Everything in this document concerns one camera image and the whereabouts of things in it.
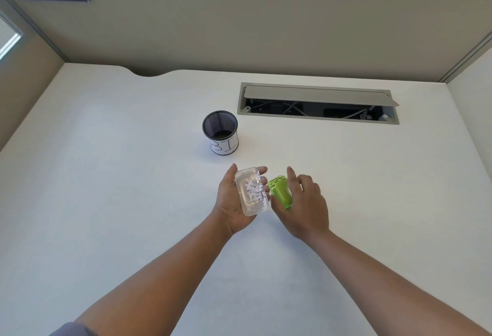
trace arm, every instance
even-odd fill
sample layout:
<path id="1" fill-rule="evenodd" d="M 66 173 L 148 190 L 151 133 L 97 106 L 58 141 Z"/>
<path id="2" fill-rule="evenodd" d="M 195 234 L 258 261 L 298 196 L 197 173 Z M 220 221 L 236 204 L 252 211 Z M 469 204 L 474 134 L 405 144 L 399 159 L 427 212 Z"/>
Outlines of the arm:
<path id="1" fill-rule="evenodd" d="M 477 335 L 486 330 L 329 230 L 328 209 L 311 177 L 287 168 L 292 207 L 272 196 L 272 208 L 295 237 L 323 260 L 378 336 Z"/>
<path id="2" fill-rule="evenodd" d="M 163 336 L 173 331 L 198 284 L 232 235 L 247 227 L 233 164 L 210 215 L 179 243 L 88 308 L 77 322 L 98 336 Z M 260 173 L 267 171 L 259 168 Z"/>

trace gray sleeve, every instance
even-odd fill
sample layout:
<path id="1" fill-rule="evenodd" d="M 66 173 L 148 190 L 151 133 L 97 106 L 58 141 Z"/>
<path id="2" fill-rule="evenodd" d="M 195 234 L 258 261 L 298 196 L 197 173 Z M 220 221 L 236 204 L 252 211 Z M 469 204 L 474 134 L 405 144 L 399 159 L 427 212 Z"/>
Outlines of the gray sleeve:
<path id="1" fill-rule="evenodd" d="M 65 323 L 50 336 L 97 336 L 82 323 Z"/>

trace transparent lid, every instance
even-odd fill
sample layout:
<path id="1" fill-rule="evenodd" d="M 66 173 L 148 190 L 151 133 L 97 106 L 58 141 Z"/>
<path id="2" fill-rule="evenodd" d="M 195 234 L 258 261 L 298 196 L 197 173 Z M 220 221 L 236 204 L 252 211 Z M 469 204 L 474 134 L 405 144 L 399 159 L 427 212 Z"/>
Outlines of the transparent lid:
<path id="1" fill-rule="evenodd" d="M 261 211 L 268 210 L 267 193 L 257 168 L 240 170 L 236 173 L 235 179 L 245 216 L 257 215 Z"/>

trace person's left hand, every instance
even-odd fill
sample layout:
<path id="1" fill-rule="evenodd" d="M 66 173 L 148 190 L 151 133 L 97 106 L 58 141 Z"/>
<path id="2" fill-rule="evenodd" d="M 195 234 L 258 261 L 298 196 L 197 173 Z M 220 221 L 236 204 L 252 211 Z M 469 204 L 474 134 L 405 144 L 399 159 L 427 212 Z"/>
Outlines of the person's left hand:
<path id="1" fill-rule="evenodd" d="M 267 172 L 267 167 L 259 166 L 258 170 L 260 171 L 260 174 L 264 174 Z M 237 172 L 237 165 L 232 164 L 229 170 L 225 173 L 224 178 L 218 186 L 217 201 L 212 212 L 225 217 L 225 220 L 229 224 L 233 234 L 247 227 L 256 217 L 256 215 L 246 217 L 243 214 L 239 191 L 234 184 L 234 176 Z M 265 188 L 269 200 L 270 188 L 266 185 L 268 182 L 267 178 L 261 177 L 261 182 L 264 184 L 263 188 Z"/>

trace green hole punch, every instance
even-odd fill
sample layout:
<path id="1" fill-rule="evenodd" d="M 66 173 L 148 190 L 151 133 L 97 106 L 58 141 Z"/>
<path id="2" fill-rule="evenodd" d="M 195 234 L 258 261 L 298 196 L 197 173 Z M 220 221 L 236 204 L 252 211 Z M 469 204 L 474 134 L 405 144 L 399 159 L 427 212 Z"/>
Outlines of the green hole punch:
<path id="1" fill-rule="evenodd" d="M 268 182 L 268 187 L 270 187 L 270 193 L 274 194 L 283 207 L 289 209 L 292 205 L 292 195 L 290 193 L 289 187 L 287 186 L 287 178 L 284 176 L 279 176 Z"/>

